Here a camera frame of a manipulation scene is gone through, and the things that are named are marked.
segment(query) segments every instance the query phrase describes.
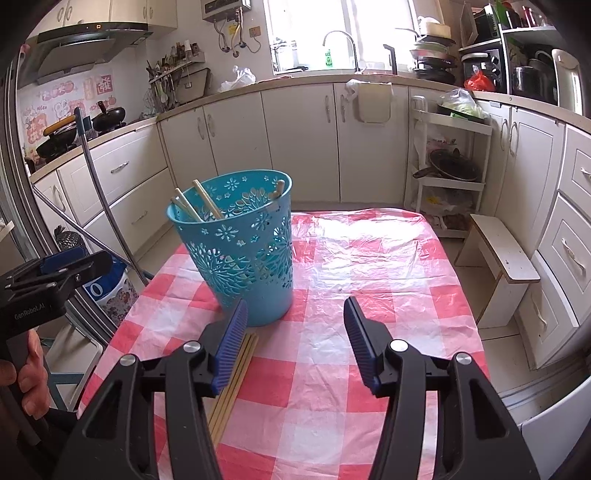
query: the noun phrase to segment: pot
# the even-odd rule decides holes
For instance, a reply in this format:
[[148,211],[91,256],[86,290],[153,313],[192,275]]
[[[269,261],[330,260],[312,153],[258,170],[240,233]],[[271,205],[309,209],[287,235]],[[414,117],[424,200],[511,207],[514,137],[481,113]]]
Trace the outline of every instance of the pot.
[[105,104],[100,100],[96,102],[99,106],[100,111],[96,117],[92,119],[92,128],[97,132],[105,132],[118,127],[125,118],[125,108],[117,106],[115,108],[107,108]]

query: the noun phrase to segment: plastic bag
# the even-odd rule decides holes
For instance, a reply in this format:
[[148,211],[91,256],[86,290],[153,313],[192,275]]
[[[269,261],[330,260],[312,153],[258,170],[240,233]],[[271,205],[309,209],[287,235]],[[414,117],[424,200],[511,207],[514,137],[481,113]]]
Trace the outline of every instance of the plastic bag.
[[253,75],[249,68],[240,68],[238,65],[234,65],[232,71],[236,74],[236,80],[233,82],[223,82],[218,92],[225,92],[227,90],[235,90],[242,88],[247,85],[256,83],[256,77]]
[[491,117],[474,101],[470,92],[463,88],[456,88],[441,95],[439,105],[450,110],[455,110],[456,112],[475,116],[482,120]]
[[494,92],[495,86],[482,70],[478,70],[472,77],[464,82],[464,87],[468,90],[478,90],[480,92]]

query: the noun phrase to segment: blue perforated wastebasket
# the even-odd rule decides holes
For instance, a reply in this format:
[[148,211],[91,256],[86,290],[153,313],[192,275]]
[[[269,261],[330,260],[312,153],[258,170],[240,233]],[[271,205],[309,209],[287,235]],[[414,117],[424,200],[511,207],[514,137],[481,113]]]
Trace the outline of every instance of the blue perforated wastebasket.
[[[284,193],[269,202],[277,180],[285,181]],[[246,300],[248,326],[281,318],[293,299],[291,178],[247,170],[202,185],[227,218],[216,220],[194,188],[184,195],[205,222],[173,204],[167,210],[199,273],[224,309]]]

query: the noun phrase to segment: table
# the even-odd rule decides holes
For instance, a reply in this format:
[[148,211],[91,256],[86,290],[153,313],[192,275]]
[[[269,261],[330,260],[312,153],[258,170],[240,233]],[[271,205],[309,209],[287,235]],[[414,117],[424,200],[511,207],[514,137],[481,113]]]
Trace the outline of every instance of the table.
[[[355,295],[368,318],[422,353],[473,355],[482,342],[451,263],[419,214],[396,209],[295,213],[294,303],[259,342],[217,449],[226,480],[367,478],[387,399],[363,386],[343,324]],[[220,315],[184,246],[144,290],[86,386],[80,413],[125,353],[142,360],[196,339]],[[172,478],[163,397],[155,399],[161,478]],[[420,478],[430,479],[437,396],[428,393]]]

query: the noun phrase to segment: dish rack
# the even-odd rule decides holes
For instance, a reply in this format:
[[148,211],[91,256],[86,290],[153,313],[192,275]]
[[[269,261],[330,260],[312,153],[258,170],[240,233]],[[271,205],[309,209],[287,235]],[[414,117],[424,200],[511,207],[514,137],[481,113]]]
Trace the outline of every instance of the dish rack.
[[[442,115],[440,113],[430,112],[428,110],[427,99],[421,95],[415,95],[411,98],[411,118],[415,123],[414,141],[413,145],[418,154],[418,169],[412,162],[408,162],[407,172],[407,183],[418,182],[416,207],[417,213],[421,212],[421,203],[423,202],[423,188],[426,186],[430,187],[442,187],[445,189],[458,189],[458,190],[470,190],[477,192],[476,207],[474,213],[478,213],[480,210],[480,203],[482,201],[482,192],[486,184],[486,171],[488,169],[488,160],[491,151],[491,136],[492,127],[490,125],[479,124],[463,118],[455,118],[448,115]],[[458,128],[467,132],[468,135],[466,156],[474,160],[474,138],[475,135],[484,135],[486,137],[486,148],[485,155],[482,161],[482,175],[480,181],[461,181],[452,180],[440,177],[423,177],[420,179],[413,178],[413,174],[417,170],[427,168],[430,166],[427,159],[427,131],[429,125],[442,125],[444,127]],[[407,201],[410,201],[411,195],[407,195]],[[466,238],[467,231],[460,229],[443,229],[434,227],[433,230],[439,237],[445,238]]]

